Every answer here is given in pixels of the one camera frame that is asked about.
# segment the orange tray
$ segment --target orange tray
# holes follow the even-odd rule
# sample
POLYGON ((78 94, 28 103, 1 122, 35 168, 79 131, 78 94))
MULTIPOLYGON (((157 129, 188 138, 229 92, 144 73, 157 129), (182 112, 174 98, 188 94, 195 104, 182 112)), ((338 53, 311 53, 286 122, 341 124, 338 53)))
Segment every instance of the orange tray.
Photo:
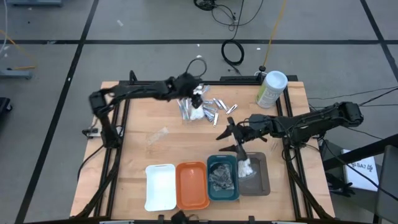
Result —
POLYGON ((209 206, 206 165, 203 162, 184 162, 175 170, 177 206, 184 210, 204 209, 209 206))

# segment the gray tray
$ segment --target gray tray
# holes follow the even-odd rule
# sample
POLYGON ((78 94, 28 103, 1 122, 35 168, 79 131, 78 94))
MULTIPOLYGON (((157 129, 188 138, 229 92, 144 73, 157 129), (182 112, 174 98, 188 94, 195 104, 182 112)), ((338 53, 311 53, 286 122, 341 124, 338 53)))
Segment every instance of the gray tray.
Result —
POLYGON ((239 193, 245 196, 269 195, 268 169, 266 155, 262 152, 247 152, 254 175, 239 178, 239 193))

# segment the white tray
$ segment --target white tray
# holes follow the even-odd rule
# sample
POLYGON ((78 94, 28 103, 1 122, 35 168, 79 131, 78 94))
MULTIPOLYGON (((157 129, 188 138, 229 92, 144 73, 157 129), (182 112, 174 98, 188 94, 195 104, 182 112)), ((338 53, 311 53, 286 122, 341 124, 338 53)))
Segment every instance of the white tray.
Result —
POLYGON ((148 212, 172 210, 177 205, 175 192, 175 166, 161 164, 147 166, 147 200, 145 210, 148 212))

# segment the white bottle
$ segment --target white bottle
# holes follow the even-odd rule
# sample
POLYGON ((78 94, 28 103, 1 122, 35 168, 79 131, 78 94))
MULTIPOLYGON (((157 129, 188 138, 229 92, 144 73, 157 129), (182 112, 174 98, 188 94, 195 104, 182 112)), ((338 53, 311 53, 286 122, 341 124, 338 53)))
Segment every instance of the white bottle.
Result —
POLYGON ((262 108, 274 106, 276 100, 286 88, 286 85, 287 77, 285 74, 280 71, 269 72, 256 96, 256 103, 262 108))

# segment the wooden table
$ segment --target wooden table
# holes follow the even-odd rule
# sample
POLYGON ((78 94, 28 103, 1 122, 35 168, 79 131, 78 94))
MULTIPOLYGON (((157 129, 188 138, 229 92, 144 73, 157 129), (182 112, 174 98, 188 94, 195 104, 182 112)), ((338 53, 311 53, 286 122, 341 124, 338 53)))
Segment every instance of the wooden table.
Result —
MULTIPOLYGON (((116 84, 118 83, 104 82, 102 88, 116 84)), ((265 110, 255 103, 254 97, 258 89, 258 86, 211 86, 205 98, 221 98, 230 106, 237 104, 238 108, 230 114, 235 122, 242 121, 253 113, 277 115, 276 107, 265 110)), ((290 82, 289 95, 294 115, 309 112, 302 82, 290 82)), ((283 100, 282 108, 284 114, 287 114, 283 100)), ((149 98, 131 100, 112 219, 156 220, 159 214, 164 214, 165 219, 169 220, 178 208, 161 212, 147 212, 144 209, 145 168, 153 164, 177 166, 188 161, 206 162, 210 155, 221 154, 218 149, 234 144, 232 136, 220 141, 215 140, 225 130, 226 118, 227 115, 221 112, 217 127, 214 128, 206 119, 184 122, 176 101, 167 103, 149 98), (164 127, 169 133, 152 142, 154 134, 164 127)), ((281 158, 282 141, 270 136, 265 137, 268 139, 267 143, 257 139, 245 143, 244 148, 248 152, 263 152, 266 155, 271 185, 271 193, 268 196, 240 196, 239 200, 234 202, 210 202, 206 209, 186 211, 186 214, 196 214, 201 220, 247 220, 249 215, 254 215, 256 220, 295 220, 288 173, 285 161, 281 158)), ((310 140, 308 144, 317 147, 316 140, 310 140)), ((85 157, 100 145, 100 138, 89 140, 85 157)), ((105 150, 102 150, 84 166, 71 215, 80 212, 98 189, 104 152, 105 150)), ((309 190, 326 212, 334 216, 320 153, 311 147, 301 149, 301 153, 309 190)), ((302 193, 298 187, 297 194, 301 214, 306 217, 302 193)), ((104 194, 102 215, 105 214, 107 201, 108 192, 104 194)))

